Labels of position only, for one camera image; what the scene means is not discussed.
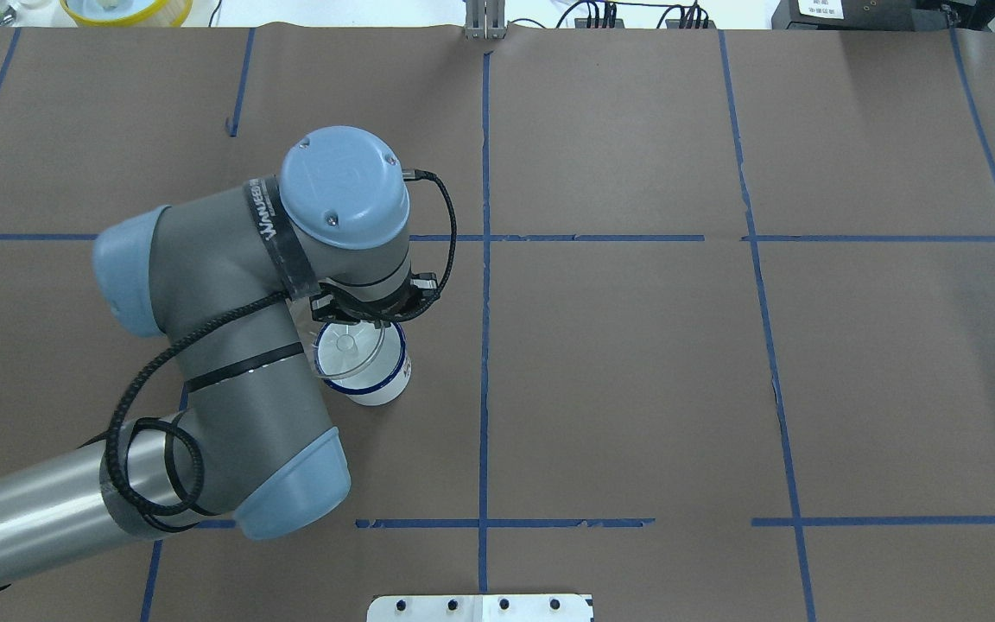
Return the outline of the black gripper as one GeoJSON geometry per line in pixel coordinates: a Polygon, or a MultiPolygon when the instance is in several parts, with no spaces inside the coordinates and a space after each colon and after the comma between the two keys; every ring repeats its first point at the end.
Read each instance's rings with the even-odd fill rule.
{"type": "Polygon", "coordinates": [[[404,323],[418,319],[440,298],[440,280],[434,273],[408,272],[391,294],[360,299],[342,284],[326,281],[309,298],[312,319],[321,323],[404,323]]]}

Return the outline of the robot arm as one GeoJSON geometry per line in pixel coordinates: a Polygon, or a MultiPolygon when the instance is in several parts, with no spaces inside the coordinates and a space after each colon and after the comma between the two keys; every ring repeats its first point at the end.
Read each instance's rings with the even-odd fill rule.
{"type": "Polygon", "coordinates": [[[441,276],[411,267],[411,181],[351,126],[300,139],[280,172],[166,205],[96,238],[93,270],[130,333],[169,346],[128,383],[105,433],[0,478],[0,592],[136,541],[228,516],[252,540],[346,499],[351,475],[289,304],[316,321],[425,314],[441,276]]]}

